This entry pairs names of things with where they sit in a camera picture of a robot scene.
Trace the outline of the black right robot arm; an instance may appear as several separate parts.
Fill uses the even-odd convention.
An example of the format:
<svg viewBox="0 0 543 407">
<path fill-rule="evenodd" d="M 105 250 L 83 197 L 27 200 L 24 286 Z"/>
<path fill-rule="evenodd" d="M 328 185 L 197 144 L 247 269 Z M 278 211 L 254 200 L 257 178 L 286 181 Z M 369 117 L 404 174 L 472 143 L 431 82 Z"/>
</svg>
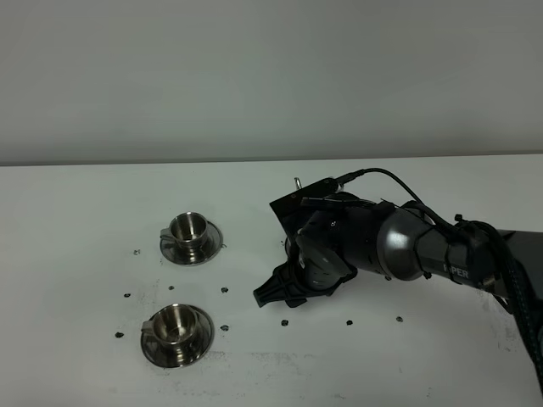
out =
<svg viewBox="0 0 543 407">
<path fill-rule="evenodd" d="M 442 276 L 491 294 L 514 317 L 535 369 L 542 368 L 542 236 L 457 216 L 448 222 L 420 198 L 398 205 L 346 192 L 357 172 L 297 186 L 271 203 L 286 235 L 286 261 L 255 289 L 258 305 L 291 308 L 329 296 L 361 270 L 404 282 Z"/>
</svg>

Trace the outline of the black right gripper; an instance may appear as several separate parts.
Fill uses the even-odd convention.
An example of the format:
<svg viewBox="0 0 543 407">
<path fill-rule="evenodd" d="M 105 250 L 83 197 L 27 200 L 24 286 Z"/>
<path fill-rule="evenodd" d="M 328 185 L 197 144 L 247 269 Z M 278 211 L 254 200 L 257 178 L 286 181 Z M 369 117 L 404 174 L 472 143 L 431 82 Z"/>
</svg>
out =
<svg viewBox="0 0 543 407">
<path fill-rule="evenodd" d="M 325 178 L 270 203 L 286 235 L 287 260 L 253 291 L 259 308 L 273 302 L 296 308 L 308 298 L 332 295 L 356 276 L 344 260 L 340 236 L 340 203 L 354 198 Z"/>
</svg>

